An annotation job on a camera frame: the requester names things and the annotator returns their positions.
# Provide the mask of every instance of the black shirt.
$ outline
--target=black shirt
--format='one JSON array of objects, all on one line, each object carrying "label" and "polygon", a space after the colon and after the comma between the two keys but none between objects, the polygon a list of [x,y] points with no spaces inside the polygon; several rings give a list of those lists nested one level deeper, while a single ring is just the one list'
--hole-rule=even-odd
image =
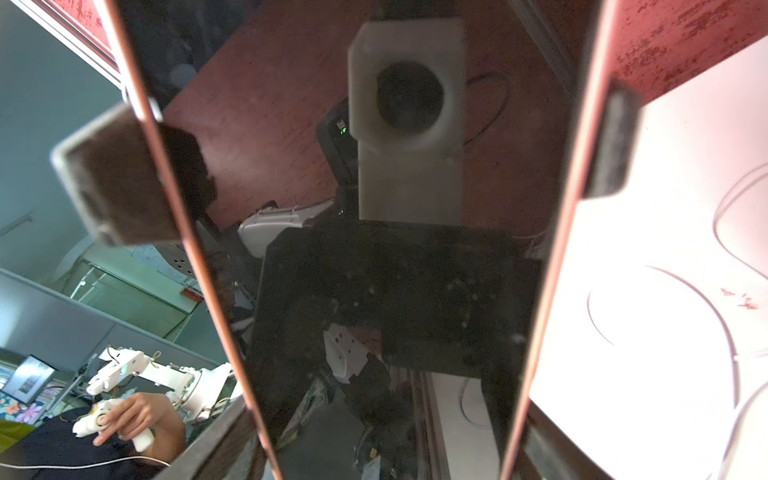
[{"label": "black shirt", "polygon": [[[138,455],[133,442],[123,442],[117,435],[103,445],[92,445],[96,435],[79,439],[72,433],[72,424],[91,409],[72,409],[54,417],[0,455],[0,462],[10,465],[87,465],[115,458]],[[141,460],[124,460],[109,465],[78,470],[34,469],[17,470],[0,466],[0,478],[9,480],[137,480],[153,478],[162,465],[148,465]]]}]

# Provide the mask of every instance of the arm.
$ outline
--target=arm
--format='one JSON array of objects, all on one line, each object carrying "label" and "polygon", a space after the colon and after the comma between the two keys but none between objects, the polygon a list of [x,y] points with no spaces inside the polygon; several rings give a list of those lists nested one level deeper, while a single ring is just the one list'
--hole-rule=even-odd
[{"label": "arm", "polygon": [[154,444],[141,453],[143,456],[170,463],[186,446],[184,423],[168,397],[159,393],[129,396],[104,417],[103,424],[109,426],[96,437],[95,446],[106,442],[114,433],[118,433],[121,440],[131,440],[151,426],[154,426]]}]

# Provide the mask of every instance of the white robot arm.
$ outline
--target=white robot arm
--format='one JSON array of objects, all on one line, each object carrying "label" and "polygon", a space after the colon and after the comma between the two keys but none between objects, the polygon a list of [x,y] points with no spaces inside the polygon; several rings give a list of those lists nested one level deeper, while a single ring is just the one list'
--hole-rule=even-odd
[{"label": "white robot arm", "polygon": [[189,421],[199,422],[210,416],[224,383],[232,375],[229,363],[223,363],[213,370],[188,366],[172,368],[160,365],[153,357],[139,350],[111,346],[99,358],[109,363],[88,381],[86,392],[91,395],[109,392],[127,376],[140,376],[155,385],[169,388],[165,395],[174,406],[187,413]]}]

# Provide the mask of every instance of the hand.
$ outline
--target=hand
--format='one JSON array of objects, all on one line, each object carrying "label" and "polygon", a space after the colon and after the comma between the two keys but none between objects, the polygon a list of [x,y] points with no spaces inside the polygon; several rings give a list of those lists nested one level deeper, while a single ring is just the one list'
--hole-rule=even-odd
[{"label": "hand", "polygon": [[118,433],[121,440],[131,440],[169,413],[176,415],[174,407],[165,395],[135,393],[104,416],[101,424],[107,425],[107,428],[99,432],[93,444],[101,445],[114,433]]}]

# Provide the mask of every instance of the camera lens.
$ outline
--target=camera lens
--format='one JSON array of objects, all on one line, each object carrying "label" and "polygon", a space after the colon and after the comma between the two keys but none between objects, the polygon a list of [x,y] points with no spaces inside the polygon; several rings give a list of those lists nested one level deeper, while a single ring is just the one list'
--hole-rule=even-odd
[{"label": "camera lens", "polygon": [[419,133],[440,116],[442,85],[424,65],[399,61],[382,70],[376,83],[379,113],[397,130]]}]

